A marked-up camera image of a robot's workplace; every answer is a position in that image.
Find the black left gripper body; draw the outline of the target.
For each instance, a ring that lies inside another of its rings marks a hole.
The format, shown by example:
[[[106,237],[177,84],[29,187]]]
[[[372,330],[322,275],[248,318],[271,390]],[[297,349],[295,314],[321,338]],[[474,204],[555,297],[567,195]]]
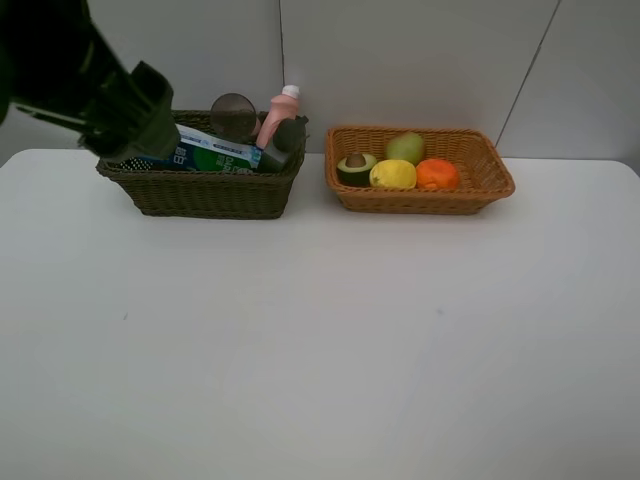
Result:
[[[105,161],[132,157],[162,159],[179,142],[171,113],[173,90],[150,65],[127,72],[118,62],[84,67],[14,95],[22,112],[72,130],[79,145]]]

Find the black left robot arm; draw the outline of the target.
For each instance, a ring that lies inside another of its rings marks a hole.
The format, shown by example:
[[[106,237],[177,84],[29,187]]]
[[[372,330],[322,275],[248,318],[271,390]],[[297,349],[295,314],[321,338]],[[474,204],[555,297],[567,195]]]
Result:
[[[128,71],[85,1],[1,4],[1,111],[16,108],[72,130],[81,147],[120,163],[163,159],[180,140],[167,79],[145,62]]]

